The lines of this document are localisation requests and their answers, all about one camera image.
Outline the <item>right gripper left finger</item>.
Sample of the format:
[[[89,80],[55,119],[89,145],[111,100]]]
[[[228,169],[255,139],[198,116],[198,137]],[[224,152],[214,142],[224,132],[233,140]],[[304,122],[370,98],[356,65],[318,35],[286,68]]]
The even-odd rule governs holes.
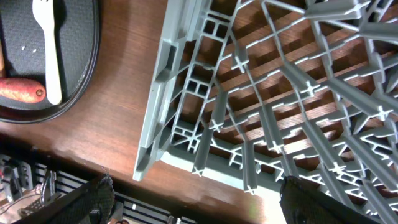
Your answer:
[[[114,205],[114,189],[111,177],[99,176],[72,192],[64,195],[50,205],[41,208],[17,224],[69,224],[109,222]]]

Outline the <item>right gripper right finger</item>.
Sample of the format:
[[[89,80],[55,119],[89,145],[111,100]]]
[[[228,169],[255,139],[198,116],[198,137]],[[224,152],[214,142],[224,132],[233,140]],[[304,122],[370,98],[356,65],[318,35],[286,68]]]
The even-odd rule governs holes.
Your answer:
[[[281,185],[280,207],[287,224],[378,224],[292,175]]]

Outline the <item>orange carrot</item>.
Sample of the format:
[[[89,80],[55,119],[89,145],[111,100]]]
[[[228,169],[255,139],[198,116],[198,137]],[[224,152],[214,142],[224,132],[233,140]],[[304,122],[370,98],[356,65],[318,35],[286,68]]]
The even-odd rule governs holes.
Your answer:
[[[38,103],[46,97],[46,90],[35,80],[1,78],[1,96],[23,103]]]

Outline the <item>white plastic fork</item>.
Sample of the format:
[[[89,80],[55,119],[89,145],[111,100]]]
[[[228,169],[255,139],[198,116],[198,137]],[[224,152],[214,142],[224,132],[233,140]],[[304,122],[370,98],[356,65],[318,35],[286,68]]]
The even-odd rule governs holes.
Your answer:
[[[32,13],[44,33],[47,99],[52,105],[59,105],[62,102],[62,87],[55,41],[53,0],[33,0]]]

